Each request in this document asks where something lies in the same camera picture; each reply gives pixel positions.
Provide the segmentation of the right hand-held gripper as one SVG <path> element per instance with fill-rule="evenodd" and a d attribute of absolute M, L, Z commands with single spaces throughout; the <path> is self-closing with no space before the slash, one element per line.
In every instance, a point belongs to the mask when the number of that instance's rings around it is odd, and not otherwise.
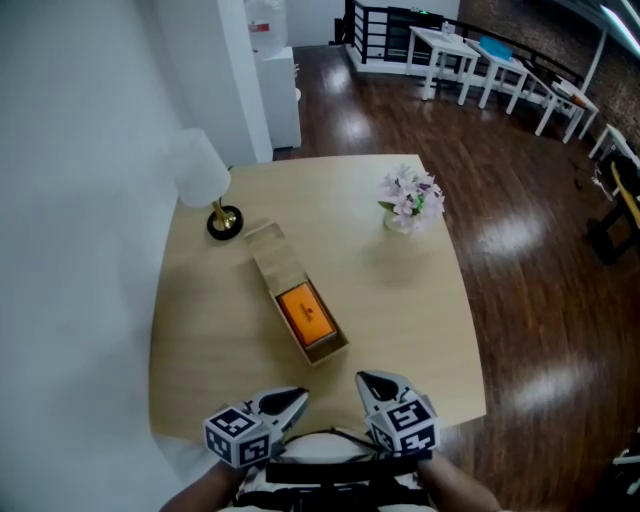
<path fill-rule="evenodd" d="M 430 452 L 440 446 L 439 419 L 407 378 L 365 370 L 356 374 L 356 385 L 371 438 L 383 451 Z M 391 404 L 380 409 L 380 403 Z"/>

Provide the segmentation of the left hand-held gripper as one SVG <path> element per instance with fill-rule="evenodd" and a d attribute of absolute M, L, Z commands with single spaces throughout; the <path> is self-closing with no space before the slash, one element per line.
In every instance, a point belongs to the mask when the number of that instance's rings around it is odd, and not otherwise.
<path fill-rule="evenodd" d="M 203 421 L 206 447 L 232 468 L 254 466 L 273 456 L 274 447 L 305 412 L 309 392 L 279 387 L 258 392 L 248 401 L 226 406 Z M 260 406 L 278 406 L 278 414 Z"/>

